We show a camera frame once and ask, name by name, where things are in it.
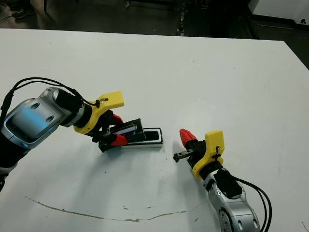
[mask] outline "shoe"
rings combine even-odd
[[[20,19],[20,18],[25,18],[27,16],[30,15],[35,15],[35,11],[34,9],[29,9],[29,10],[25,10],[25,9],[21,9],[15,13],[12,14],[12,17]]]

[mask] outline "yellow gripper mount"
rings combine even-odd
[[[89,133],[97,124],[100,116],[104,114],[107,110],[125,105],[121,91],[103,94],[97,100],[100,102],[99,108],[97,108],[96,106],[91,106],[92,112],[89,121],[82,128],[74,126],[74,130],[76,132],[81,134]]]

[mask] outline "floor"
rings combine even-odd
[[[0,7],[0,28],[177,35],[181,15],[181,10],[175,11],[174,7],[134,1],[126,9],[123,0],[47,0],[47,14],[43,11],[43,0],[32,0],[31,3],[37,14],[22,20],[9,17],[3,21],[12,12],[8,7]],[[258,20],[253,20],[252,25],[260,39],[285,41],[309,69],[309,31]],[[216,27],[225,32],[214,31]],[[252,38],[243,16],[209,14],[195,7],[186,11],[184,35]]]

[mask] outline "black wire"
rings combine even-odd
[[[30,81],[28,83],[25,83],[21,86],[19,86],[21,83],[25,82],[25,81]],[[45,81],[50,81],[50,82],[53,82],[53,83],[56,83],[58,85],[55,85],[55,84],[51,84],[51,83],[48,83],[48,82],[45,82]],[[4,119],[6,117],[6,114],[11,106],[11,102],[12,102],[12,98],[14,96],[14,92],[26,85],[29,85],[31,83],[37,83],[37,82],[41,82],[41,83],[46,83],[46,84],[49,84],[49,85],[53,85],[53,86],[59,86],[59,87],[63,87],[65,89],[67,89],[68,91],[70,91],[72,94],[74,94],[76,97],[80,98],[81,101],[89,104],[89,105],[92,105],[92,106],[96,106],[97,108],[99,108],[100,106],[100,102],[98,100],[96,100],[96,103],[90,103],[88,102],[87,100],[85,100],[81,94],[79,92],[77,92],[77,90],[73,89],[73,88],[70,88],[68,86],[65,86],[64,84],[58,82],[58,81],[55,81],[55,80],[52,80],[52,79],[48,79],[48,78],[44,78],[44,77],[29,77],[29,78],[25,78],[25,79],[22,79],[20,81],[18,81],[14,86],[13,88],[6,94],[4,100],[3,100],[3,103],[2,103],[2,107],[0,108],[2,110],[1,112],[1,115],[0,115],[0,125],[3,124],[4,122]]]
[[[261,198],[261,200],[262,200],[262,202],[263,202],[263,207],[264,207],[264,222],[263,222],[263,225],[262,225],[262,228],[261,228],[261,231],[263,231],[263,230],[264,230],[264,227],[265,227],[265,225],[266,225],[266,219],[267,219],[266,204],[265,204],[265,201],[264,201],[264,198],[263,198],[261,192],[258,191],[258,190],[256,190],[256,191],[257,191],[257,193],[260,195],[260,198]]]
[[[45,84],[49,84],[49,85],[51,85],[51,86],[58,86],[58,87],[61,87],[61,85],[55,85],[55,84],[48,83],[48,82],[45,82],[45,81],[30,81],[30,82],[28,82],[28,83],[25,83],[25,84],[23,84],[23,85],[17,87],[16,90],[18,90],[18,89],[20,89],[20,88],[22,88],[22,87],[24,87],[24,86],[27,86],[27,85],[29,85],[29,84],[32,84],[32,83],[45,83]]]
[[[254,185],[254,184],[252,184],[252,183],[250,183],[250,182],[248,182],[248,181],[239,179],[239,178],[237,178],[237,177],[234,177],[234,176],[232,176],[232,177],[233,177],[235,180],[237,180],[237,181],[239,181],[239,182],[241,182],[241,183],[243,183],[243,184],[245,184],[245,185],[248,185],[248,186],[250,186],[251,188],[253,188],[253,189],[255,189],[255,190],[260,191],[260,192],[265,196],[265,198],[266,198],[266,200],[267,200],[267,203],[268,203],[268,209],[269,209],[268,222],[267,222],[267,225],[266,225],[265,230],[264,230],[265,232],[267,232],[267,231],[269,230],[270,223],[271,223],[271,218],[272,218],[272,207],[271,207],[271,202],[270,202],[269,197],[268,197],[267,194],[266,194],[262,189],[260,189],[258,186]]]
[[[96,101],[96,103],[90,103],[89,101],[85,100],[81,94],[79,92],[77,92],[77,90],[73,89],[73,88],[70,88],[68,86],[65,86],[64,84],[58,82],[58,81],[55,81],[55,80],[52,80],[52,79],[49,79],[49,78],[45,78],[45,77],[29,77],[29,78],[24,78],[20,81],[18,81],[12,90],[17,90],[18,88],[18,85],[21,84],[22,82],[25,82],[25,81],[29,81],[29,80],[45,80],[45,81],[51,81],[51,82],[54,82],[58,85],[60,85],[61,87],[64,87],[66,88],[68,91],[70,91],[71,93],[73,93],[75,96],[79,97],[82,101],[86,102],[88,105],[93,105],[93,106],[96,106],[96,107],[99,107],[99,102]]]

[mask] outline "small black object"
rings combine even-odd
[[[216,179],[218,188],[228,198],[237,198],[242,193],[242,187],[231,176],[228,170],[219,169],[219,171],[213,175]]]
[[[146,139],[140,118],[111,127],[111,134],[123,135],[129,143]]]
[[[55,100],[56,103],[64,109],[77,113],[82,105],[81,99],[62,89],[59,89],[58,91],[59,92]]]

